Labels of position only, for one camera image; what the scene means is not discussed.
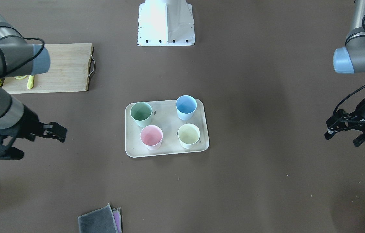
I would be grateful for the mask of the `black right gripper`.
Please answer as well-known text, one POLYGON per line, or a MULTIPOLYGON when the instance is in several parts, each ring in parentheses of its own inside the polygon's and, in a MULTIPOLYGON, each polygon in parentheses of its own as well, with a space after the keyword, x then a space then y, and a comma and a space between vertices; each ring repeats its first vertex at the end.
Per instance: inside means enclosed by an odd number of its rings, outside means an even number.
POLYGON ((21 119, 12 127, 0 129, 0 160, 20 160, 24 152, 13 147, 18 138, 34 141, 36 136, 56 139, 61 143, 66 140, 67 128, 56 122, 44 124, 36 113, 27 106, 23 107, 21 119))

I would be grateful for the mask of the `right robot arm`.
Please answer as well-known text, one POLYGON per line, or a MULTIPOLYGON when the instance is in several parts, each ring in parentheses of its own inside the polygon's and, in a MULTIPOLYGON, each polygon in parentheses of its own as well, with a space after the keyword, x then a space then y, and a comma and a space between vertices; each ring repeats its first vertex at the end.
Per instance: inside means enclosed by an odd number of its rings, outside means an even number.
MULTIPOLYGON (((40 38, 29 44, 0 14, 0 79, 49 71, 50 55, 40 38)), ((67 129, 56 122, 40 122, 36 113, 0 87, 0 160, 20 160, 24 153, 13 147, 17 138, 36 136, 64 142, 67 129)))

